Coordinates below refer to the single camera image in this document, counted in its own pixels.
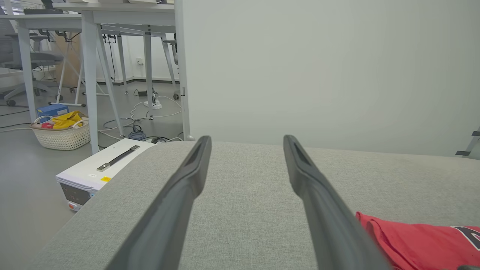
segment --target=red shirt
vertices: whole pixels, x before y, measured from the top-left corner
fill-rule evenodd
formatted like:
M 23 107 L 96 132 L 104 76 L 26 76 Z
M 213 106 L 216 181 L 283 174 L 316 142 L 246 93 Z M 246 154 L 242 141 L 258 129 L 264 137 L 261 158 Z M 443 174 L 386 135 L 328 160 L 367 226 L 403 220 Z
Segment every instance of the red shirt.
M 384 221 L 357 212 L 357 219 L 394 269 L 456 270 L 480 266 L 480 228 Z

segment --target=basket handle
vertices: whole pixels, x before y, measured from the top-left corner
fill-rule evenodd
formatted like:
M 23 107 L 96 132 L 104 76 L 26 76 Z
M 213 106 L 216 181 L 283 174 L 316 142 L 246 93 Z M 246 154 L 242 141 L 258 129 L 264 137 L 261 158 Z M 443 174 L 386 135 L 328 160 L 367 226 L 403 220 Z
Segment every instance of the basket handle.
M 79 123 L 82 123 L 84 121 L 87 121 L 88 123 L 88 119 L 81 119 L 80 121 L 76 122 L 75 124 L 73 124 L 72 128 L 75 128 Z
M 35 119 L 35 121 L 33 121 L 33 123 L 35 124 L 40 124 L 40 123 L 37 123 L 38 120 L 42 119 L 42 118 L 45 118 L 45 117 L 50 117 L 50 120 L 53 119 L 53 117 L 51 117 L 50 115 L 44 115 L 44 116 L 40 116 L 38 117 L 37 119 Z

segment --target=white label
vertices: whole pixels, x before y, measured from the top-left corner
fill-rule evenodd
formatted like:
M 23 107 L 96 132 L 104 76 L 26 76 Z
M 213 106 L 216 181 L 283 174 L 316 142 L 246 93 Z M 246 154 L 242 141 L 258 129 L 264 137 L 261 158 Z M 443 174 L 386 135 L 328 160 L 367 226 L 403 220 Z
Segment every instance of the white label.
M 57 112 L 57 115 L 62 115 L 62 114 L 66 114 L 68 113 L 68 110 L 67 109 L 64 109 L 64 110 L 60 110 Z

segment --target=yellow cloth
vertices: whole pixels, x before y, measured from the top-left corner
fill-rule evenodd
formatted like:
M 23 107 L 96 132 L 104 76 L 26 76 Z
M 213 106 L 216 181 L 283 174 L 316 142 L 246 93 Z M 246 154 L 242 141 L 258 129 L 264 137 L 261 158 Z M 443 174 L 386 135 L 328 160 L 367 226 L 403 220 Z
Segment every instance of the yellow cloth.
M 52 121 L 55 123 L 53 124 L 53 129 L 61 129 L 73 126 L 76 122 L 82 119 L 80 115 L 78 115 L 79 113 L 80 112 L 76 110 L 53 118 Z

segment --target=gray fabric surface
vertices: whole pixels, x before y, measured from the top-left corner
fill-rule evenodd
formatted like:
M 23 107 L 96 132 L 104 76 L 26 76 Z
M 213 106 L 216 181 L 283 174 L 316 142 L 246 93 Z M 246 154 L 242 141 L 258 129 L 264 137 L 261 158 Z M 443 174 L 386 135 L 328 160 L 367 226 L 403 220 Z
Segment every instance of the gray fabric surface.
M 134 159 L 53 237 L 31 269 L 103 269 L 194 142 Z M 479 225 L 480 161 L 307 148 L 352 212 L 433 225 Z M 302 201 L 280 146 L 213 143 L 180 269 L 315 269 Z

